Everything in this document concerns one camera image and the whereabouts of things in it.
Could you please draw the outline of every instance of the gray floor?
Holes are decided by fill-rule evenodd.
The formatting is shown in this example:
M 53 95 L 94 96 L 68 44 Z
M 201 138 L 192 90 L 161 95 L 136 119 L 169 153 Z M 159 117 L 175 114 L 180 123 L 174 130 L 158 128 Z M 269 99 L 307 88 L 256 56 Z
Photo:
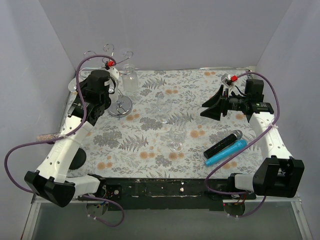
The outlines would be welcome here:
M 246 212 L 257 204 L 246 203 Z M 208 210 L 127 210 L 124 223 L 110 228 L 87 217 L 84 203 L 64 208 L 42 203 L 34 240 L 299 240 L 302 236 L 290 202 L 265 202 L 255 214 L 241 219 Z M 116 222 L 120 212 L 104 219 Z

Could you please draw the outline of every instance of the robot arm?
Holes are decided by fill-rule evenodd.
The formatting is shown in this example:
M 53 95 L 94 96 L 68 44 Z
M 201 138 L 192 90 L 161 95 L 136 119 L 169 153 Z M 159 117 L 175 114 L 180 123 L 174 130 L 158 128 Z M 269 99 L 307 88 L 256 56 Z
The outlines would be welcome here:
M 226 116 L 228 110 L 242 111 L 256 135 L 262 134 L 275 118 L 270 103 L 263 102 L 264 82 L 248 79 L 242 96 L 234 92 L 229 96 L 234 81 L 225 75 L 221 80 L 228 88 L 223 92 L 224 85 L 221 85 L 217 94 L 202 105 L 208 109 L 200 115 L 219 121 L 221 113 Z M 303 162 L 293 158 L 275 126 L 261 138 L 260 147 L 264 159 L 261 166 L 253 174 L 232 173 L 229 189 L 235 188 L 233 192 L 246 190 L 259 196 L 293 198 L 305 169 Z
M 73 135 L 55 142 L 51 151 L 36 169 L 28 171 L 24 180 L 29 187 L 39 196 L 47 199 L 60 207 L 65 207 L 73 198 L 83 194 L 94 194 L 103 197 L 105 193 L 105 180 L 98 175 L 82 177 L 67 177 L 68 169 L 76 154 L 83 154 L 79 148 L 84 138 L 92 130 L 98 118 L 110 106 L 109 94 L 115 93 L 116 80 L 119 72 L 115 68 L 94 70 L 86 80 L 80 83 L 81 92 L 87 108 L 86 122 Z M 113 92 L 109 86 L 113 82 Z M 83 118 L 83 107 L 79 96 L 72 103 L 65 120 L 61 136 L 79 126 Z

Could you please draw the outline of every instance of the gray wall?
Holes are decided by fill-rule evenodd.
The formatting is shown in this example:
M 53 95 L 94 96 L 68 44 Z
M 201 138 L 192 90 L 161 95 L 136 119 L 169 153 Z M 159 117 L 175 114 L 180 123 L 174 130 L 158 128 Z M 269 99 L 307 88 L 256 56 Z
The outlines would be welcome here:
M 152 70 L 255 66 L 292 2 L 39 1 L 74 67 L 84 52 L 112 43 L 131 48 L 136 67 Z
M 0 1 L 0 159 L 12 147 L 57 130 L 74 69 L 38 0 Z M 24 185 L 49 146 L 19 149 L 9 159 Z M 0 166 L 0 238 L 20 239 L 32 195 L 15 187 Z
M 274 84 L 280 101 L 280 133 L 305 164 L 299 193 L 314 239 L 320 239 L 319 161 L 320 1 L 294 0 L 257 71 Z

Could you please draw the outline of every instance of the flower pattern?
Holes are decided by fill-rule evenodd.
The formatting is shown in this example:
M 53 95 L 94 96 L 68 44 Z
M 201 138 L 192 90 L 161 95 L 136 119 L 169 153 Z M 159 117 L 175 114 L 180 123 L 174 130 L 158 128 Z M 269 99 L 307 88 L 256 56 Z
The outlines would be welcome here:
M 123 91 L 133 102 L 132 112 L 126 117 L 115 118 L 105 111 L 82 142 L 81 147 L 87 156 L 85 164 L 77 170 L 70 170 L 68 176 L 205 178 L 218 165 L 205 166 L 205 150 L 233 130 L 241 130 L 248 142 L 255 138 L 255 132 L 241 112 L 229 111 L 220 121 L 200 116 L 205 109 L 202 104 L 219 89 L 220 77 L 226 73 L 239 75 L 243 72 L 227 69 L 137 71 L 139 90 Z M 242 77 L 236 85 L 244 90 L 245 82 L 246 78 Z M 123 90 L 121 78 L 119 88 Z M 157 118 L 157 97 L 163 92 L 172 95 L 169 124 L 162 124 Z M 75 97 L 76 94 L 70 94 L 69 106 Z M 185 122 L 187 128 L 183 150 L 179 154 L 172 153 L 169 148 L 169 130 L 176 121 Z M 256 144 L 220 168 L 212 178 L 251 173 L 261 162 L 261 150 Z

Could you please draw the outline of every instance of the transparent glass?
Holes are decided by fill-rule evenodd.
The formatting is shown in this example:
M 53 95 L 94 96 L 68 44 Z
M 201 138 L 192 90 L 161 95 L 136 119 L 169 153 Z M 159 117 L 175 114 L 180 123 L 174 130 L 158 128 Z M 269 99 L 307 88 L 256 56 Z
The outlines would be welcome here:
M 136 92 L 138 90 L 138 76 L 135 71 L 135 66 L 132 64 L 125 64 L 123 65 L 122 70 L 123 73 L 121 77 L 124 91 Z
M 174 153 L 178 153 L 183 149 L 183 142 L 187 136 L 187 128 L 184 122 L 175 122 L 170 131 L 169 136 L 172 140 L 170 149 Z
M 156 99 L 158 119 L 161 123 L 167 124 L 169 120 L 168 112 L 172 108 L 172 96 L 167 92 L 161 92 Z

